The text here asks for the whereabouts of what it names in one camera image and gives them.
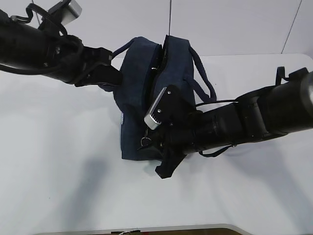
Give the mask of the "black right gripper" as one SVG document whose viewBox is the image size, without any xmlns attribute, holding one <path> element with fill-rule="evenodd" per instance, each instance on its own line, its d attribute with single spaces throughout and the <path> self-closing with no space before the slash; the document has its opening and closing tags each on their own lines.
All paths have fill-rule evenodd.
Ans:
<svg viewBox="0 0 313 235">
<path fill-rule="evenodd" d="M 152 133 L 145 134 L 139 150 L 150 149 L 163 156 L 161 164 L 155 168 L 161 179 L 172 177 L 178 165 L 187 154 L 199 152 L 204 157 L 216 157 L 220 151 L 204 154 L 205 147 L 196 143 L 204 137 L 196 134 L 196 125 L 200 123 L 203 112 L 200 110 L 182 111 L 181 116 L 169 125 L 160 125 Z"/>
</svg>

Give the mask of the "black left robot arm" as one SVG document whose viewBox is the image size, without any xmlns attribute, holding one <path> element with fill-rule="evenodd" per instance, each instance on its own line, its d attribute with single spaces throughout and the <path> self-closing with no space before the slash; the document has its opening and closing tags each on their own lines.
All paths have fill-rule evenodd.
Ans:
<svg viewBox="0 0 313 235">
<path fill-rule="evenodd" d="M 122 73 L 111 65 L 113 53 L 83 45 L 74 35 L 60 36 L 0 13 L 0 69 L 17 75 L 43 75 L 75 87 L 122 84 Z"/>
</svg>

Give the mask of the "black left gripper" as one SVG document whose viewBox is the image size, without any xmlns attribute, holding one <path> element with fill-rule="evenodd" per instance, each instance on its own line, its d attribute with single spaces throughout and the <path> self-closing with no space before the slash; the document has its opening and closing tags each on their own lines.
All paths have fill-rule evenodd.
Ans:
<svg viewBox="0 0 313 235">
<path fill-rule="evenodd" d="M 68 35 L 61 46 L 56 79 L 75 87 L 89 85 L 120 86 L 122 73 L 112 66 L 113 52 L 103 47 L 87 47 L 81 39 Z"/>
</svg>

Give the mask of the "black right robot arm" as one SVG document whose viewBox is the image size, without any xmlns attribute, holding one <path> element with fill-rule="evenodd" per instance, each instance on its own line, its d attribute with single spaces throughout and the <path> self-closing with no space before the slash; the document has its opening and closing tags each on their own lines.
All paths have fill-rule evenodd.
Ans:
<svg viewBox="0 0 313 235">
<path fill-rule="evenodd" d="M 144 119 L 151 134 L 140 151 L 156 155 L 157 175 L 172 176 L 190 153 L 217 157 L 244 143 L 262 142 L 313 127 L 313 74 L 301 68 L 289 75 L 278 67 L 275 84 L 248 92 L 203 112 L 180 90 L 163 88 Z"/>
</svg>

